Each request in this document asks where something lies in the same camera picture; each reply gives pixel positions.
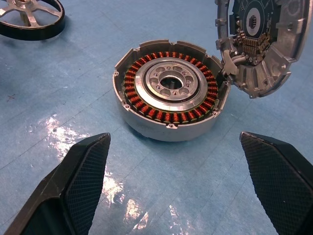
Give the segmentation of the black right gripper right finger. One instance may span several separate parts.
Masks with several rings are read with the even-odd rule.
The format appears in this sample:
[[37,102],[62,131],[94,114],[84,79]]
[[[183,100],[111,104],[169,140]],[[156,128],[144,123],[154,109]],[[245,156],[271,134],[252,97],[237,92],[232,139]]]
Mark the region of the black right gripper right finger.
[[255,193],[279,235],[313,235],[313,165],[291,144],[242,132]]

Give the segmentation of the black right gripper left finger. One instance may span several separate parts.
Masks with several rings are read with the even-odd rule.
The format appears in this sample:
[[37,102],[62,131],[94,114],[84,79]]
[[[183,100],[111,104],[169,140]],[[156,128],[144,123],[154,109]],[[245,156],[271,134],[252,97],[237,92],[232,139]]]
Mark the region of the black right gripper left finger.
[[105,176],[111,136],[74,144],[34,189],[4,235],[88,235]]

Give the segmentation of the silver spoked rotor black rim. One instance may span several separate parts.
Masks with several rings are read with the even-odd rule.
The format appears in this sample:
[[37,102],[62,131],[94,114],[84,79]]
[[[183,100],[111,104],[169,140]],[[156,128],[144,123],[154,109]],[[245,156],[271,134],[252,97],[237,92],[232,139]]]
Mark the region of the silver spoked rotor black rim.
[[[0,35],[24,41],[41,41],[59,35],[66,25],[65,9],[59,0],[0,0],[7,3],[0,8],[0,18],[10,12],[19,12],[24,25],[10,24],[0,20]],[[51,24],[41,25],[34,12],[42,11],[56,16]]]

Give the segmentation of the silver motor stator housing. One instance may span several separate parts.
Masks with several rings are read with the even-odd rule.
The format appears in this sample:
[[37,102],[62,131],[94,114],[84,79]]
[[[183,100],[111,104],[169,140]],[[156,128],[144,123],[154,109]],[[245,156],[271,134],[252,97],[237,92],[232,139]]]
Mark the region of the silver motor stator housing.
[[207,133],[230,93],[218,58],[197,45],[168,40],[130,49],[115,65],[113,88],[126,123],[167,142]]

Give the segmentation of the blue plastic table cover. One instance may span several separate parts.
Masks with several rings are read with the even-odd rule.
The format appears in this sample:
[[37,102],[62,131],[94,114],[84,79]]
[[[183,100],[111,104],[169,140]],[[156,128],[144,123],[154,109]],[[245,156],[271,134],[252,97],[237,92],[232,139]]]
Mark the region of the blue plastic table cover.
[[90,235],[276,235],[258,200],[242,131],[292,144],[313,164],[313,19],[301,58],[271,95],[235,86],[208,133],[162,142],[119,114],[115,64],[140,43],[216,49],[214,0],[61,0],[66,27],[46,41],[0,35],[0,235],[81,139],[109,132]]

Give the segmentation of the flat metal rotor disc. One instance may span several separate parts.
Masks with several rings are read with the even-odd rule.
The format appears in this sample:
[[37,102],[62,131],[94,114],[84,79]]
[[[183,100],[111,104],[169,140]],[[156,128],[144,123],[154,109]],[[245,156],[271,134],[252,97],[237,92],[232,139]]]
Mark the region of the flat metal rotor disc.
[[221,73],[250,98],[278,90],[301,56],[313,0],[215,0]]

